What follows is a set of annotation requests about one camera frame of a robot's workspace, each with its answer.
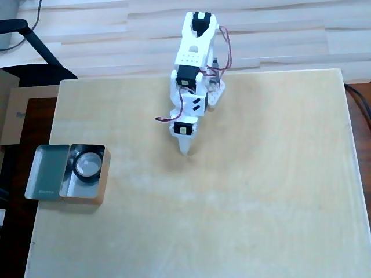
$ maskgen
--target tin lid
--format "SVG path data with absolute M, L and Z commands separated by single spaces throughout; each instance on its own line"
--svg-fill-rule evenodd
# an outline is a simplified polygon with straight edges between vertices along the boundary
M 26 199 L 57 200 L 66 170 L 69 145 L 37 147 L 28 178 Z

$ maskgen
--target wooden board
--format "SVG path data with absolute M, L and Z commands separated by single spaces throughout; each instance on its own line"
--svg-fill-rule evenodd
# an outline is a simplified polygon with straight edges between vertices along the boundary
M 40 202 L 27 277 L 369 277 L 340 71 L 225 82 L 182 156 L 168 78 L 63 81 L 50 143 L 105 144 L 106 196 Z

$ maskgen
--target cardboard box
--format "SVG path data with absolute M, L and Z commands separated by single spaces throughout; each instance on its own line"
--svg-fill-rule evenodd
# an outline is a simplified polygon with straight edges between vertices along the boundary
M 19 144 L 30 98 L 57 97 L 59 85 L 14 88 L 10 91 L 0 145 Z
M 0 69 L 0 137 L 3 134 L 6 110 L 8 107 L 10 91 L 13 88 L 17 88 L 19 83 L 19 78 L 11 75 L 2 69 Z M 4 152 L 0 148 L 0 171 L 2 166 L 2 161 L 4 158 Z

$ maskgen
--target black chair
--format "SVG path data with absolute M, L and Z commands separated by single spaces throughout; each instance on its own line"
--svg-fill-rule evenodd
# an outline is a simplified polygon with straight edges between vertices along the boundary
M 19 77 L 19 87 L 35 87 L 47 85 L 59 85 L 65 79 L 77 79 L 71 71 L 65 69 L 50 50 L 36 36 L 33 30 L 28 27 L 24 19 L 0 20 L 0 34 L 18 32 L 33 46 L 47 64 L 17 65 L 14 67 L 2 68 L 4 71 Z M 3 159 L 2 171 L 0 173 L 0 208 L 6 207 L 9 198 L 9 184 L 13 177 L 13 170 L 16 163 L 18 145 L 4 147 L 5 156 Z
M 24 19 L 0 20 L 0 34 L 18 32 L 33 46 L 47 64 L 17 65 L 2 68 L 19 77 L 19 87 L 59 85 L 65 79 L 77 79 L 71 71 L 65 69 L 43 42 L 36 36 Z

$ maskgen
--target light wood surface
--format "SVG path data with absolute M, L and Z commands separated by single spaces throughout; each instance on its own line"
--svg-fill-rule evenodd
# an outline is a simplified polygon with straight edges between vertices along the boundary
M 33 25 L 37 5 L 24 1 L 18 17 Z M 347 82 L 371 81 L 370 0 L 43 0 L 35 31 L 79 77 L 169 75 L 194 10 L 231 31 L 234 71 L 341 68 Z M 225 61 L 221 36 L 216 53 Z M 41 61 L 25 45 L 0 66 Z
M 182 156 L 168 78 L 63 81 L 50 143 L 106 145 L 106 195 L 39 203 L 26 277 L 369 277 L 340 71 L 225 82 Z

